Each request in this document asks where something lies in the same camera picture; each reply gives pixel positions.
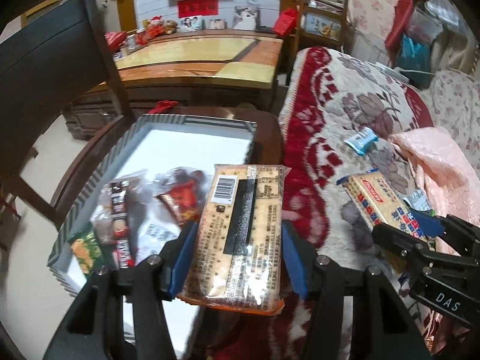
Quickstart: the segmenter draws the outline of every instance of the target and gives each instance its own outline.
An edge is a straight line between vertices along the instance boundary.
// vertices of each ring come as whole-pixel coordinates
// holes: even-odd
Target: green snack bag
[[[75,234],[69,244],[87,280],[92,275],[93,269],[106,265],[100,245],[95,238],[92,223],[88,222],[82,230]]]

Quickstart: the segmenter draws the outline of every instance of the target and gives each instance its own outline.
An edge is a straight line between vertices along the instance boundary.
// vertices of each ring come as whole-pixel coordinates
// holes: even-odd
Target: blue wrapped candy
[[[344,142],[355,150],[358,155],[365,155],[369,145],[377,140],[378,137],[374,131],[369,127],[364,127],[353,137],[345,139]]]

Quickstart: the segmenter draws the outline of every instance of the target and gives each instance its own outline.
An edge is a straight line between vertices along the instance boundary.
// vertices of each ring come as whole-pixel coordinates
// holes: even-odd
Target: wooden table
[[[222,107],[251,103],[268,110],[282,44],[275,35],[252,31],[176,33],[121,58],[117,67],[138,115],[157,100]],[[107,90],[105,83],[97,85],[64,111],[75,138],[90,138],[116,116]]]

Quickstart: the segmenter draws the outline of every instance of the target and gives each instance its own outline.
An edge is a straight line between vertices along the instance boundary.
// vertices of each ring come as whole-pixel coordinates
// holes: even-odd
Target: red decoration
[[[148,39],[154,39],[157,36],[160,36],[161,34],[163,34],[163,26],[161,26],[161,25],[149,25],[147,30],[146,30],[146,34],[147,34]]]
[[[175,107],[179,102],[174,101],[174,100],[161,100],[157,101],[157,105],[155,108],[152,108],[150,111],[147,112],[147,114],[161,114],[163,111]]]
[[[117,51],[126,38],[127,33],[125,31],[105,33],[106,44],[109,46],[111,53]]]
[[[180,0],[178,18],[218,15],[218,0]]]
[[[293,8],[285,9],[273,25],[273,31],[280,36],[288,35],[295,28],[297,11]]]
[[[148,40],[146,37],[146,31],[136,33],[134,36],[134,39],[135,39],[135,43],[141,46],[146,46],[146,44],[148,43]]]

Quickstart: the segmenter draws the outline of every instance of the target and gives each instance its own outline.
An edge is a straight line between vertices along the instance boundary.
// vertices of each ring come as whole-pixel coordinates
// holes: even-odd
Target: barcode
[[[217,184],[210,200],[214,203],[232,204],[233,193],[237,183],[236,175],[221,175],[217,179]]]

